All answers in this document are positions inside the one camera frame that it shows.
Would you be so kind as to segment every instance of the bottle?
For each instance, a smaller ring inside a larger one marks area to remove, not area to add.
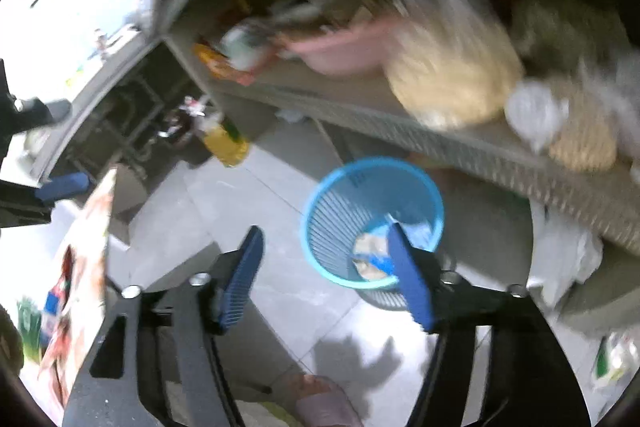
[[[249,142],[221,112],[201,117],[198,127],[203,133],[204,145],[225,167],[240,164],[249,152]]]

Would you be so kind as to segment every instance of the tiled floor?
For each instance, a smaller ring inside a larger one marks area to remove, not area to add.
[[[215,159],[195,170],[179,164],[135,217],[132,247],[110,259],[110,275],[123,286],[147,287],[178,267],[171,275],[175,283],[206,268],[220,251],[236,248],[250,225],[260,226],[266,254],[252,302],[220,342],[231,379],[282,388],[297,371],[325,375],[344,388],[367,427],[404,426],[434,338],[423,334],[408,313],[381,311],[327,282],[307,264],[300,246],[305,202],[336,166],[309,121],[279,123],[237,168],[224,168]],[[441,250],[456,269],[488,287],[525,282],[531,248],[528,204],[468,178],[444,182],[441,188],[447,211]],[[555,320],[552,326],[586,381],[594,341]],[[487,333],[479,328],[466,423],[479,413]],[[596,412],[599,407],[591,404]]]

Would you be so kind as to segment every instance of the pink slipper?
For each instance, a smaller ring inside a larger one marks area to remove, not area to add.
[[[296,412],[305,427],[327,427],[330,425],[362,427],[362,422],[344,391],[328,378],[315,378],[322,380],[331,391],[297,400]]]

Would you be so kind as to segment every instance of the gray floor tile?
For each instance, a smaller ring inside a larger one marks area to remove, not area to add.
[[[466,395],[465,413],[462,417],[462,426],[478,421],[482,412],[482,401],[486,377],[488,376],[489,357],[491,354],[491,335],[488,329],[476,328],[476,339],[480,339],[474,354],[474,367],[471,371],[469,392]]]
[[[251,225],[263,229],[265,256],[252,299],[290,352],[301,357],[358,301],[305,260],[300,214],[242,167],[210,161],[192,173],[189,192],[223,251],[237,248]]]
[[[166,275],[148,286],[148,291],[160,291],[175,288],[195,273],[209,271],[218,256],[222,253],[215,241],[209,243],[196,255],[171,269]]]
[[[529,201],[460,172],[436,172],[445,222],[438,254],[472,284],[504,290],[527,282],[532,228]]]
[[[556,335],[574,373],[578,374],[586,363],[593,365],[593,360],[595,360],[600,346],[599,338],[589,338],[580,331],[572,330],[559,321],[555,314],[547,316],[546,320]]]
[[[330,145],[306,120],[278,122],[252,145],[244,163],[247,170],[299,212],[318,182],[340,166]]]
[[[582,357],[582,362],[580,362],[579,366],[574,369],[575,377],[578,380],[578,384],[580,384],[584,401],[587,404],[587,409],[589,410],[589,417],[592,425],[596,425],[600,419],[601,413],[605,412],[605,406],[611,406],[615,403],[619,398],[618,393],[622,392],[622,389],[616,386],[607,387],[602,390],[593,388],[591,383],[591,371],[593,370],[593,365],[595,363],[599,347],[599,342],[589,342],[588,347],[583,349],[584,355]],[[625,381],[622,388],[625,387],[627,383],[628,381]]]
[[[296,361],[253,302],[216,345],[226,377],[243,387],[271,385]]]
[[[434,342],[407,312],[357,304],[302,358],[348,395],[367,427],[404,426]]]
[[[111,236],[106,258],[107,277],[120,288],[126,288],[131,284],[131,269],[134,267],[130,260],[139,258],[135,249]]]
[[[179,164],[131,222],[131,248],[135,255],[127,260],[134,284],[150,285],[212,242],[183,174]]]
[[[292,378],[300,374],[311,374],[311,370],[300,360],[294,362],[272,384],[273,400],[279,406],[296,416],[296,393],[292,390]]]

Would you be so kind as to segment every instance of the shelf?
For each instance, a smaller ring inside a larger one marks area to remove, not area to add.
[[[532,154],[504,119],[456,132],[434,132],[404,111],[382,75],[334,79],[299,61],[281,60],[249,87],[210,76],[174,40],[172,51],[206,92],[222,92],[293,108],[311,118],[423,153],[469,174],[565,212],[610,241],[640,255],[640,188],[628,166],[578,174]]]

